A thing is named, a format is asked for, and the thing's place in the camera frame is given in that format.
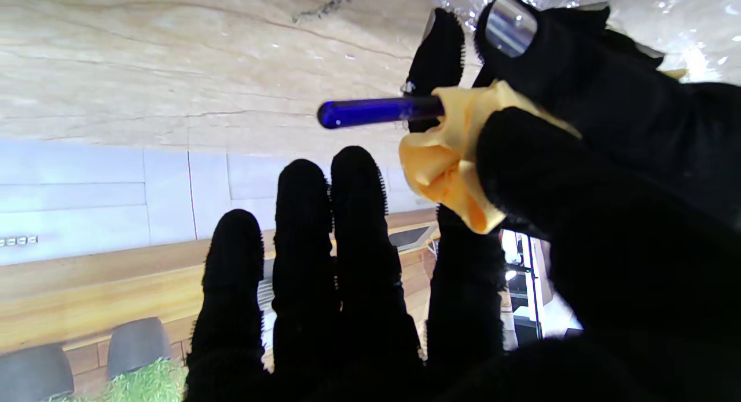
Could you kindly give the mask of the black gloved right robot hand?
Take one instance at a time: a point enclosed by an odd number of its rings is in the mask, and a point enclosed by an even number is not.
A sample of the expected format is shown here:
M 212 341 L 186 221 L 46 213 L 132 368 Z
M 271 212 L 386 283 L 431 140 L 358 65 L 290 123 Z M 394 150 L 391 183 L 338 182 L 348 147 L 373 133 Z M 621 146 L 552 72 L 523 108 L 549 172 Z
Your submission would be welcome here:
M 738 401 L 739 327 L 702 328 L 700 271 L 739 276 L 739 236 L 596 159 L 526 112 L 494 114 L 478 146 L 489 193 L 550 241 L 546 280 L 582 331 L 507 349 L 504 292 L 524 265 L 502 233 L 440 206 L 426 356 L 387 234 L 371 155 L 350 146 L 332 185 L 306 159 L 278 177 L 274 371 L 264 366 L 256 218 L 219 220 L 186 364 L 185 401 Z

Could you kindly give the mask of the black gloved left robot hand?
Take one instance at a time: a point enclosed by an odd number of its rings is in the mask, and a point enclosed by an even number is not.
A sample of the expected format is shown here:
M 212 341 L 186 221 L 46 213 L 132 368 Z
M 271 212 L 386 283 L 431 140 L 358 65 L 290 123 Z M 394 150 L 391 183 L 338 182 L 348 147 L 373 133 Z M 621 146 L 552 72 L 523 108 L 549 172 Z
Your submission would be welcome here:
M 495 214 L 545 230 L 664 207 L 738 230 L 739 87 L 678 82 L 609 14 L 494 0 L 475 32 L 482 69 L 462 89 L 463 29 L 434 9 L 404 92 L 445 110 L 410 120 L 399 146 L 412 190 L 476 231 Z

